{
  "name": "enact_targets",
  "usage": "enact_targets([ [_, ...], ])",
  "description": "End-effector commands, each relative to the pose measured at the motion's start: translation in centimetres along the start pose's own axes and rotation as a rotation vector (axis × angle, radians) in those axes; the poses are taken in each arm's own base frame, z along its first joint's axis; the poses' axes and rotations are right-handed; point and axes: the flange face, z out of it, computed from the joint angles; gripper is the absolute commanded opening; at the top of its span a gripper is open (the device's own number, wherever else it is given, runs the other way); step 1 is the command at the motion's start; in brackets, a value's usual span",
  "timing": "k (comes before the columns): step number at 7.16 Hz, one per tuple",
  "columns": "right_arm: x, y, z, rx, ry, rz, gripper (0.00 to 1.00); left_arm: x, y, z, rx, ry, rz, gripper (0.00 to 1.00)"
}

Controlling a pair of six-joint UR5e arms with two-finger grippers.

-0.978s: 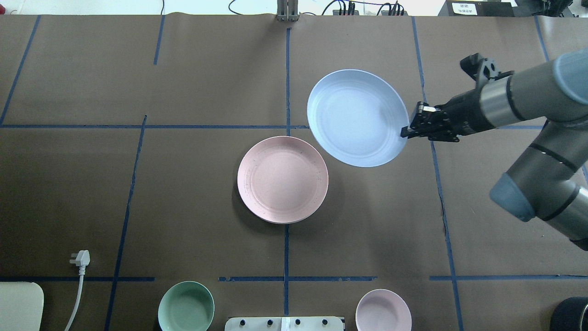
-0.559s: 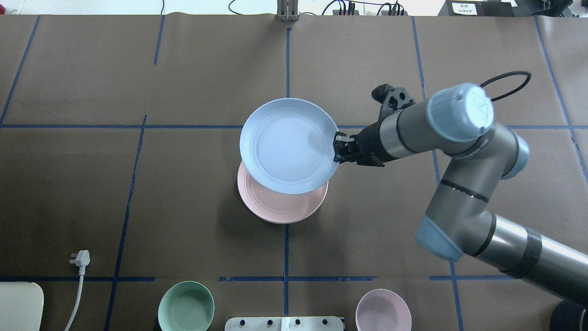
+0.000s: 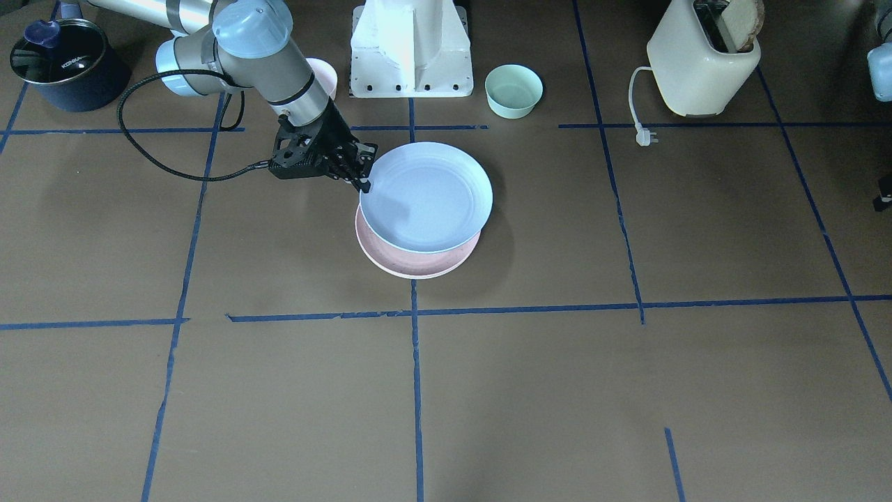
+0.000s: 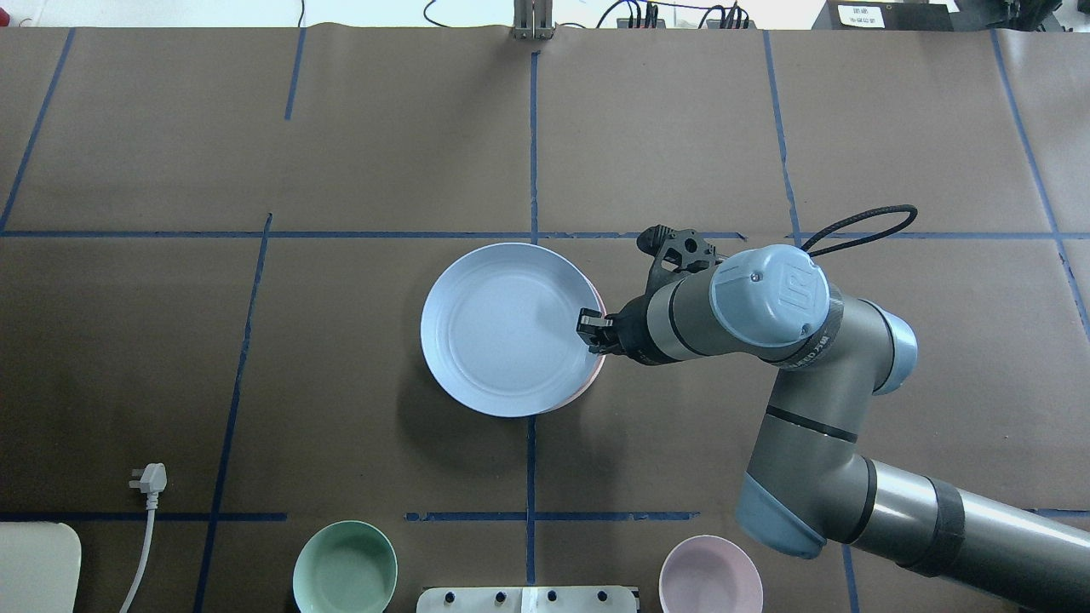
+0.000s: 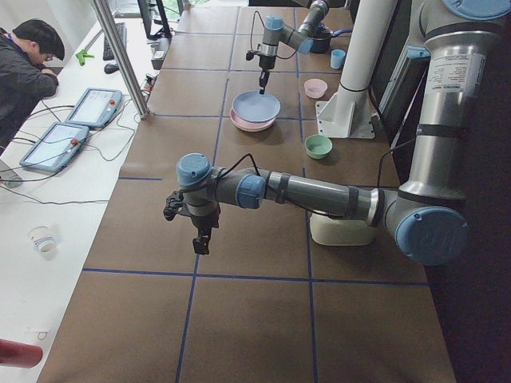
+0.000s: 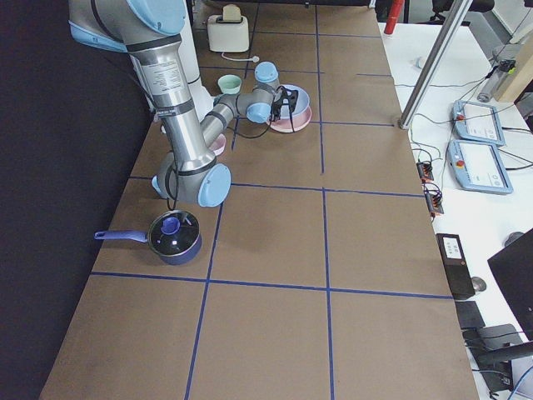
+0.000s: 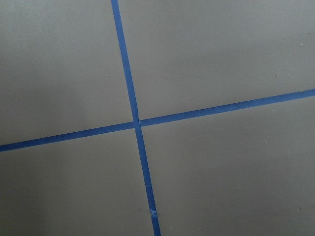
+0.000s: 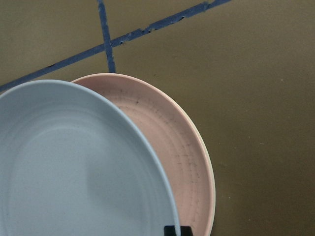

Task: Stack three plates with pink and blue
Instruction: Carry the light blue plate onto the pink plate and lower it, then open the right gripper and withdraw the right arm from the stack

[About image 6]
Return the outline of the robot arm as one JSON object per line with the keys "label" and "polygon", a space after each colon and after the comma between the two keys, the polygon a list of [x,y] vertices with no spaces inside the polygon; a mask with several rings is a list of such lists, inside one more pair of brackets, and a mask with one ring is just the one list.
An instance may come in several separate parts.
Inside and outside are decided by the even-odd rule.
{"label": "robot arm", "polygon": [[183,1],[71,1],[72,37],[81,44],[131,57],[141,88],[162,120],[171,152],[153,187],[167,200],[211,208],[222,203],[232,176],[212,144],[237,117],[258,124],[296,108],[298,91],[282,86],[271,62],[255,69],[248,94],[213,101],[202,86]]}

